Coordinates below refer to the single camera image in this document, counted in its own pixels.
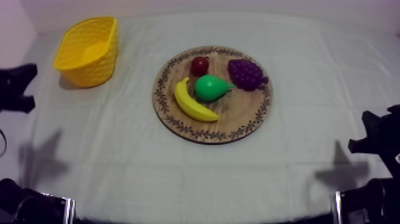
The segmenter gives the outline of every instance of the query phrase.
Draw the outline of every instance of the white tablecloth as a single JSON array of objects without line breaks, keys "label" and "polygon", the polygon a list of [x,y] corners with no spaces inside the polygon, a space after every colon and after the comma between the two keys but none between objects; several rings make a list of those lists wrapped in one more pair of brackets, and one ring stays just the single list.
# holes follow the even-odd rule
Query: white tablecloth
[{"label": "white tablecloth", "polygon": [[[1,113],[10,148],[0,178],[75,198],[79,216],[140,223],[242,223],[330,209],[329,195],[389,176],[373,155],[350,155],[361,113],[400,103],[400,41],[388,33],[268,14],[121,18],[114,76],[74,89],[52,60],[64,30],[26,57],[39,75],[32,114]],[[171,133],[152,85],[171,57],[221,45],[254,57],[274,88],[252,135],[201,145]]]}]

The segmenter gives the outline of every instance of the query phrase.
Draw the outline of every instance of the yellow basket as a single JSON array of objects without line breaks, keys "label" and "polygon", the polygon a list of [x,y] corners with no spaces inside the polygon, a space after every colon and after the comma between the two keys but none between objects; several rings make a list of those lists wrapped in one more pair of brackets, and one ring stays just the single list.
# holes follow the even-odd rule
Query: yellow basket
[{"label": "yellow basket", "polygon": [[65,33],[54,68],[77,86],[97,86],[113,75],[117,49],[117,20],[113,17],[89,18]]}]

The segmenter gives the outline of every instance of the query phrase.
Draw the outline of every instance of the round wooden board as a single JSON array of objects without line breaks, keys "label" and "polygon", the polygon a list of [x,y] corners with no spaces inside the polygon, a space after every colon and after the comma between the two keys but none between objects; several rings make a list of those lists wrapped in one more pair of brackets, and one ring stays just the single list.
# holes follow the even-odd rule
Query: round wooden board
[{"label": "round wooden board", "polygon": [[213,123],[199,122],[187,116],[177,104],[174,89],[189,76],[188,92],[194,97],[197,77],[190,74],[190,62],[198,56],[208,57],[209,74],[231,83],[227,65],[231,59],[246,59],[257,64],[263,75],[267,73],[250,56],[223,46],[202,46],[184,51],[168,61],[158,73],[153,87],[153,106],[160,120],[176,135],[205,144],[223,144],[241,139],[254,132],[264,121],[272,102],[272,85],[260,86],[252,92],[233,88],[211,104],[203,104],[218,114]]}]

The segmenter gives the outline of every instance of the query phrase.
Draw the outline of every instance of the apple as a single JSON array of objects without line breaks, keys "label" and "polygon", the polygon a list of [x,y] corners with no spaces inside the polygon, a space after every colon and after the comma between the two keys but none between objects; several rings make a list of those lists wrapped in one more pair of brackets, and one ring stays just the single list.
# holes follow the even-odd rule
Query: apple
[{"label": "apple", "polygon": [[208,72],[208,60],[205,57],[196,57],[192,60],[190,64],[190,72],[194,76],[203,76]]}]

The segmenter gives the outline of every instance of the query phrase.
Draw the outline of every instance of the purple grapes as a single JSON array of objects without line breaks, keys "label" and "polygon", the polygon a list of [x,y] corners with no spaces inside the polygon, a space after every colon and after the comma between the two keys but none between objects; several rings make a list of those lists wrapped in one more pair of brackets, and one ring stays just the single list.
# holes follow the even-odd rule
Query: purple grapes
[{"label": "purple grapes", "polygon": [[254,91],[263,83],[268,83],[268,77],[263,77],[261,68],[248,60],[230,60],[228,62],[228,72],[232,83],[244,91]]}]

